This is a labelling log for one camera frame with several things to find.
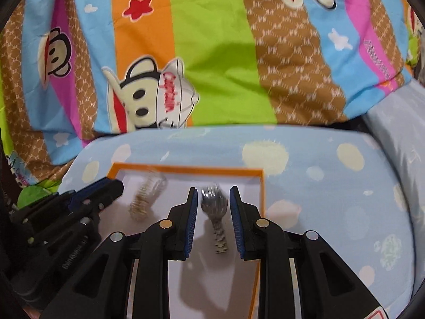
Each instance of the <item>bed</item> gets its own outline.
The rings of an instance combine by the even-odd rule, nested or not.
[[[104,177],[113,162],[263,168],[267,217],[295,233],[320,232],[390,318],[410,301],[409,210],[396,174],[368,134],[292,126],[137,131],[88,145],[59,190]]]

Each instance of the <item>white cloud print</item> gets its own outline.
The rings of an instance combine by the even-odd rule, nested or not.
[[[86,13],[93,13],[95,11],[97,11],[97,7],[94,7],[91,3],[84,7],[84,12]]]
[[[337,51],[342,51],[344,49],[353,50],[353,46],[348,42],[347,36],[342,36],[335,29],[332,29],[332,32],[328,34],[329,39],[335,45]]]
[[[69,141],[68,141],[68,137],[69,137],[69,133],[56,133],[53,136],[53,139],[56,141],[56,147],[60,148],[61,146],[64,145],[68,145]]]

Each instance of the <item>colorful striped blanket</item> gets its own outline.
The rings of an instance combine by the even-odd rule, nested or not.
[[[22,184],[141,128],[331,124],[411,79],[402,0],[22,0],[0,127]]]

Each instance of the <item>blue stripe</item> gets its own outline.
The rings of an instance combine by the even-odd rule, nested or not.
[[[107,106],[108,83],[101,69],[109,67],[116,73],[115,35],[112,21],[112,0],[75,0],[81,29],[90,53],[94,85],[97,95],[97,117],[94,129],[111,133]],[[92,5],[95,12],[86,13],[84,8]]]
[[[351,119],[365,113],[383,98],[383,93],[373,87],[379,78],[360,56],[360,37],[347,14],[345,0],[337,0],[334,10],[324,8],[316,0],[304,0],[304,6],[320,34],[322,55],[331,69],[332,80],[345,94],[345,115]],[[353,50],[337,51],[328,36],[332,29],[347,36]]]
[[[28,119],[34,130],[43,131],[45,144],[54,165],[74,158],[81,150],[81,141],[69,142],[58,150],[53,135],[58,132],[76,137],[56,93],[49,84],[46,89],[38,72],[38,49],[42,36],[50,32],[55,0],[25,0],[22,32],[22,84]]]
[[[409,33],[405,24],[403,3],[401,0],[382,0],[382,3],[393,26],[401,56],[406,61],[407,50],[409,49]]]
[[[409,73],[409,71],[406,69],[406,67],[403,67],[401,70],[401,74],[404,76],[404,85],[407,85],[410,83],[413,79],[412,75]]]

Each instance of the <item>metal screw head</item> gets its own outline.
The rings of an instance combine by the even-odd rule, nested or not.
[[[260,218],[259,220],[257,220],[256,224],[260,228],[267,228],[269,226],[270,222],[267,219]]]
[[[83,217],[82,219],[80,219],[80,223],[87,225],[90,223],[90,218],[88,217]]]
[[[319,234],[316,233],[314,230],[307,231],[305,236],[307,236],[309,240],[313,240],[313,241],[316,241],[319,238]]]
[[[115,233],[112,233],[110,235],[110,239],[112,242],[118,242],[122,239],[123,235],[119,231],[116,231]]]
[[[162,229],[168,229],[168,228],[171,228],[171,226],[173,225],[173,222],[172,221],[170,221],[169,219],[164,219],[163,221],[160,221],[159,222],[159,226],[162,228]]]

